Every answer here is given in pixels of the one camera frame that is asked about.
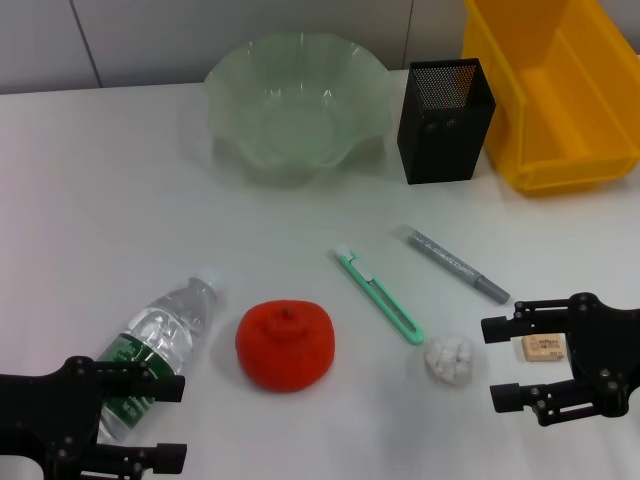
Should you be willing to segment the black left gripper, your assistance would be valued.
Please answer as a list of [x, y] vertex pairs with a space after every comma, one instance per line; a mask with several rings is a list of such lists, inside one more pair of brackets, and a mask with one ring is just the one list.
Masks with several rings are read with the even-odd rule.
[[82, 356], [46, 375], [3, 374], [1, 453], [36, 462], [45, 479], [141, 479], [146, 470], [181, 474], [186, 444], [98, 444], [83, 453], [97, 437], [102, 391], [106, 398], [179, 403], [184, 388], [184, 376], [155, 377], [146, 362], [98, 362], [96, 369]]

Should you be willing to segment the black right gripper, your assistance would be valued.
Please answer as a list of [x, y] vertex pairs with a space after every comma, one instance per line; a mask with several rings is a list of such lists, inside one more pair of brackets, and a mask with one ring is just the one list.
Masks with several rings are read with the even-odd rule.
[[639, 387], [637, 309], [612, 308], [592, 293], [578, 293], [569, 301], [518, 301], [511, 318], [484, 318], [481, 329], [486, 344], [567, 331], [574, 379], [549, 384], [491, 385], [497, 413], [530, 408], [540, 426], [597, 414], [616, 418], [628, 413], [629, 398]]

